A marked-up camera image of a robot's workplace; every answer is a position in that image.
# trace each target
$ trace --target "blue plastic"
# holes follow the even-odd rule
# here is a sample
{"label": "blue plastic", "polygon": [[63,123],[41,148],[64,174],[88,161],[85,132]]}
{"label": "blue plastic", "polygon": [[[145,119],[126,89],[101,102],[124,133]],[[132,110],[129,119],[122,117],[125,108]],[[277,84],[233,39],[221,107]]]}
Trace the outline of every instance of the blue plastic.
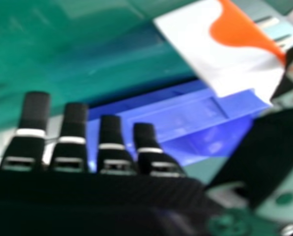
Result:
{"label": "blue plastic", "polygon": [[252,115],[268,108],[252,91],[218,98],[201,81],[158,90],[90,110],[88,152],[95,170],[99,118],[117,114],[127,149],[136,157],[132,128],[136,122],[155,125],[165,152],[181,165],[211,156],[229,155],[252,123]]}

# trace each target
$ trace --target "green container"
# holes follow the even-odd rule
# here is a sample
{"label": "green container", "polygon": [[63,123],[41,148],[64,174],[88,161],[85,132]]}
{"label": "green container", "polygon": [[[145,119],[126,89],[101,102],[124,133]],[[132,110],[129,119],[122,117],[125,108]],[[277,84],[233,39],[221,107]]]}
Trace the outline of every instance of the green container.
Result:
{"label": "green container", "polygon": [[193,76],[151,20],[193,0],[0,0],[0,129],[25,92],[92,105]]}

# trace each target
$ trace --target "green button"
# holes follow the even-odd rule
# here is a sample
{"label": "green button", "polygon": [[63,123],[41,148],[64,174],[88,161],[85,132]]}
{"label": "green button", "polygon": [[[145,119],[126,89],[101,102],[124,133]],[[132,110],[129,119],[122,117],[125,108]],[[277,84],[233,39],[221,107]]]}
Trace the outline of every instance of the green button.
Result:
{"label": "green button", "polygon": [[281,194],[276,200],[277,205],[285,206],[293,202],[293,193],[284,193]]}

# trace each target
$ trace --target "blue tray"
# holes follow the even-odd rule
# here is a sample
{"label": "blue tray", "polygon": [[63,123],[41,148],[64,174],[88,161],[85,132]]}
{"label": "blue tray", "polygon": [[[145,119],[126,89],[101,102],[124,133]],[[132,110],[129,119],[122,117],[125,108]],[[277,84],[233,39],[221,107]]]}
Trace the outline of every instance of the blue tray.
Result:
{"label": "blue tray", "polygon": [[250,90],[218,98],[199,80],[96,107],[90,110],[87,130],[89,165],[95,170],[101,115],[122,117],[126,147],[134,158],[133,125],[150,122],[165,151],[187,165],[228,155],[248,131],[253,115],[268,107]]}

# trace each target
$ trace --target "blue plastic bin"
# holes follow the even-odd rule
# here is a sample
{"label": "blue plastic bin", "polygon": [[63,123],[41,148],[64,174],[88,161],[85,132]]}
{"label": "blue plastic bin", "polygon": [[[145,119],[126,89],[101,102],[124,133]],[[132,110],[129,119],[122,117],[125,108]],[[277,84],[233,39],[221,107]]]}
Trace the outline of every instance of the blue plastic bin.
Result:
{"label": "blue plastic bin", "polygon": [[95,170],[99,118],[122,117],[127,149],[136,157],[132,128],[136,122],[155,125],[157,139],[181,165],[212,156],[229,155],[252,124],[252,116],[268,105],[252,91],[218,98],[201,81],[139,95],[90,110],[88,122],[89,165]]}

